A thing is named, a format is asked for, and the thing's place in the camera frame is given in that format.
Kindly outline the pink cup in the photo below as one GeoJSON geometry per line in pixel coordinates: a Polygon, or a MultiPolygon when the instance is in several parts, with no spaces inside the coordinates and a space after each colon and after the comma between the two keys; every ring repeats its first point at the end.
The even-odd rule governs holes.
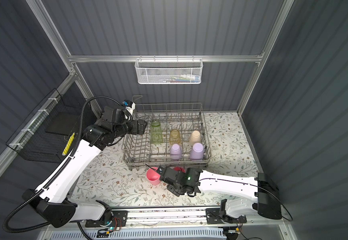
{"type": "Polygon", "coordinates": [[[182,167],[174,167],[173,170],[175,170],[175,171],[181,171],[181,172],[183,172],[183,173],[186,172],[186,170],[185,170],[184,168],[182,168],[182,167]]]}
{"type": "Polygon", "coordinates": [[[157,167],[152,167],[149,168],[146,172],[146,178],[148,179],[149,183],[154,186],[159,185],[161,183],[161,176],[157,173],[157,170],[157,167]]]}

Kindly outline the green transparent cup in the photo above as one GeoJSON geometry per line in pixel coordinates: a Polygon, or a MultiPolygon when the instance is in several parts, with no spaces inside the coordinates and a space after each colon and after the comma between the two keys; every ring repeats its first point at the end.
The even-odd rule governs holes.
{"type": "Polygon", "coordinates": [[[163,143],[163,132],[161,123],[158,121],[151,122],[151,143],[162,144],[163,143]]]}

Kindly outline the lilac cup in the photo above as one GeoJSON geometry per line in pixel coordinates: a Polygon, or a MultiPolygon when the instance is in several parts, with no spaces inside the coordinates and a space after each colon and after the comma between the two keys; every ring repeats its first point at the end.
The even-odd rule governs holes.
{"type": "Polygon", "coordinates": [[[179,144],[173,144],[171,146],[170,157],[174,161],[179,161],[182,158],[182,148],[179,144]]]}
{"type": "Polygon", "coordinates": [[[204,158],[204,146],[202,143],[194,143],[190,152],[190,159],[192,161],[200,161],[204,158]]]}

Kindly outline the yellow transparent cup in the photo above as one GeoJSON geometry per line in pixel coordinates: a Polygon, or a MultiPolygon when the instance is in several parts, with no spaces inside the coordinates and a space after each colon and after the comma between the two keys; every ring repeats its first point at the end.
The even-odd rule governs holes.
{"type": "Polygon", "coordinates": [[[181,145],[182,144],[182,139],[181,139],[181,133],[177,129],[172,129],[170,131],[170,137],[169,137],[169,143],[170,145],[181,145]]]}

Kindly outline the beige cup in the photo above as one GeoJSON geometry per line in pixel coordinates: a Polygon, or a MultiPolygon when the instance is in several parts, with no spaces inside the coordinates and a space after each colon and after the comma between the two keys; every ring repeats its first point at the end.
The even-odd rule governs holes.
{"type": "Polygon", "coordinates": [[[201,143],[201,133],[198,130],[193,131],[189,138],[189,144],[191,146],[193,146],[196,143],[201,143]]]}

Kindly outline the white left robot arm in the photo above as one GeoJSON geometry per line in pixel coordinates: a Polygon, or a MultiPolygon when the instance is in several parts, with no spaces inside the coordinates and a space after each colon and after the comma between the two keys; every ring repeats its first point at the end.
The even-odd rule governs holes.
{"type": "Polygon", "coordinates": [[[25,201],[2,224],[5,232],[24,233],[48,225],[59,228],[69,222],[79,223],[85,220],[98,221],[102,227],[111,225],[113,215],[110,206],[103,201],[89,204],[74,202],[67,197],[68,192],[88,164],[105,148],[116,145],[125,135],[143,135],[147,122],[134,120],[136,104],[125,100],[122,103],[117,102],[117,108],[106,107],[101,117],[85,128],[85,108],[95,99],[91,97],[83,105],[75,145],[71,152],[42,184],[24,193],[25,201]],[[10,220],[27,205],[45,219],[45,222],[25,228],[10,227],[10,220]]]}

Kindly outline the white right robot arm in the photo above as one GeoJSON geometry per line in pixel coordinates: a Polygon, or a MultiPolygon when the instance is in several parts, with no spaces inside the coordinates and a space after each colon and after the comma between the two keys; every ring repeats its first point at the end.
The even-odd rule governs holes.
{"type": "Polygon", "coordinates": [[[234,199],[223,199],[220,203],[219,218],[225,223],[233,223],[250,213],[271,220],[284,219],[282,211],[286,207],[279,199],[279,188],[265,173],[258,173],[256,177],[232,177],[196,168],[182,172],[162,166],[155,172],[177,197],[193,198],[201,193],[233,196],[234,199]]]}

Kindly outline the white vented cover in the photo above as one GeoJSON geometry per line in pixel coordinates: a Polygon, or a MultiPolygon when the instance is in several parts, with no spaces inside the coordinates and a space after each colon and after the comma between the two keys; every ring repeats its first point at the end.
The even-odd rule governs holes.
{"type": "Polygon", "coordinates": [[[86,230],[93,240],[225,240],[221,228],[160,228],[123,229],[109,232],[105,230],[86,230]]]}

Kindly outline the tubes in white basket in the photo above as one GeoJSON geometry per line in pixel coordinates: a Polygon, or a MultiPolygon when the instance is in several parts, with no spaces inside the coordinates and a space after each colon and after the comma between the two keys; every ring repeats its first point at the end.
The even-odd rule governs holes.
{"type": "Polygon", "coordinates": [[[190,84],[199,84],[201,83],[201,76],[199,75],[176,75],[176,76],[167,76],[160,81],[165,83],[190,83],[190,84]]]}

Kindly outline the yellow brush in basket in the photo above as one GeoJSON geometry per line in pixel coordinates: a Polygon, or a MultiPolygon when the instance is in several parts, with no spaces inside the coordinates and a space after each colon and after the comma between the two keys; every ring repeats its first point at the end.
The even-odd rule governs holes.
{"type": "Polygon", "coordinates": [[[68,141],[67,141],[67,143],[65,145],[65,148],[64,148],[64,150],[62,152],[62,156],[66,156],[68,154],[69,149],[70,149],[70,147],[71,147],[71,145],[72,145],[72,143],[74,141],[75,135],[76,135],[76,133],[72,133],[72,135],[69,137],[69,139],[68,139],[68,141]]]}

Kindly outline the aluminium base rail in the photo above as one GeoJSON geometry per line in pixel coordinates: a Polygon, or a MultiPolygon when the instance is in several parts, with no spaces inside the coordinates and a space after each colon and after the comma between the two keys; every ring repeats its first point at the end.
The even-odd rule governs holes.
{"type": "Polygon", "coordinates": [[[222,218],[219,206],[115,208],[111,214],[121,220],[122,227],[154,226],[205,226],[236,225],[247,222],[253,214],[240,214],[237,218],[222,218]]]}

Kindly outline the white mesh wall basket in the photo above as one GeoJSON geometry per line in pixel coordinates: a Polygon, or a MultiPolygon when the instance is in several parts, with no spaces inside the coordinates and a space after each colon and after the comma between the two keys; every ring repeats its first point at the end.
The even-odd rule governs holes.
{"type": "Polygon", "coordinates": [[[157,59],[139,58],[135,61],[135,70],[138,83],[141,85],[198,85],[190,83],[165,83],[160,81],[167,76],[176,75],[203,75],[203,59],[157,59]]]}

